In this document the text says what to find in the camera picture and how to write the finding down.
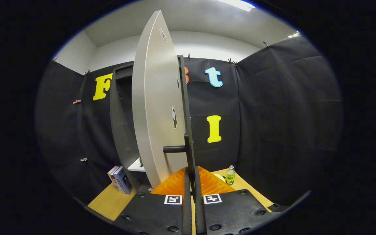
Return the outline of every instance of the black fabric backdrop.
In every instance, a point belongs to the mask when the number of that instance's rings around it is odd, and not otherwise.
[[[292,204],[331,166],[343,127],[333,71],[304,38],[237,63],[241,140],[237,171],[266,198]]]
[[[184,58],[188,68],[188,99],[191,129],[194,141],[195,163],[208,171],[217,171],[236,165],[239,152],[240,115],[236,70],[225,61],[202,58]],[[221,87],[210,84],[205,70],[215,67],[220,71]],[[221,141],[208,143],[210,124],[208,116],[221,116]]]
[[[303,37],[262,49],[237,67],[227,61],[184,58],[196,164],[236,171],[273,202],[291,204],[323,176],[339,141],[342,103],[328,63]],[[99,76],[49,63],[40,85],[36,131],[48,166],[67,191],[88,204],[119,165],[112,137],[109,91],[93,100]],[[205,70],[221,72],[213,87]],[[74,100],[82,102],[72,104]],[[208,143],[208,116],[221,116],[222,140]]]

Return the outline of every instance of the shelf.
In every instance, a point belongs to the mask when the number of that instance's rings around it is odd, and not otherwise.
[[[133,162],[133,164],[131,164],[131,166],[129,166],[129,168],[127,168],[127,170],[145,172],[145,167],[144,166],[140,167],[140,166],[141,166],[140,158],[138,158],[136,161]]]

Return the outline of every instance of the green bottle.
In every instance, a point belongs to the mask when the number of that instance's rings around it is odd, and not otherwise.
[[[234,171],[234,166],[230,165],[230,167],[228,168],[228,171],[227,171],[227,175],[226,175],[226,183],[228,185],[232,185],[234,183],[234,175],[235,174],[236,174],[236,172]]]

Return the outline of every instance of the clothespin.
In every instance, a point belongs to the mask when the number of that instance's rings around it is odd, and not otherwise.
[[[266,42],[264,42],[264,41],[262,41],[262,42],[263,42],[263,43],[265,43],[265,45],[267,45],[267,44],[266,44]],[[268,46],[268,45],[267,45],[267,47],[269,48],[269,46]]]

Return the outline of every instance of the table surface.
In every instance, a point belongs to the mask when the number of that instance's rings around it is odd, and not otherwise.
[[[213,171],[213,174],[219,174],[221,176],[226,176],[227,169]],[[265,207],[269,212],[270,210],[268,207],[273,205],[273,202],[269,201],[265,198],[262,194],[260,194],[257,190],[255,190],[252,186],[250,186],[239,174],[236,173],[234,177],[234,183],[231,185],[232,188],[235,190],[240,189],[247,189],[249,190],[253,196]],[[93,209],[94,211],[100,213],[104,217],[115,220],[121,213],[122,210],[126,207],[126,205],[130,202],[133,196],[136,194],[136,190],[133,189],[130,195],[122,194],[118,191],[115,187],[114,183],[111,183],[106,189],[104,189],[90,204],[88,207]],[[193,225],[193,234],[195,234],[195,204],[194,200],[191,196],[191,208],[192,208],[192,225]]]

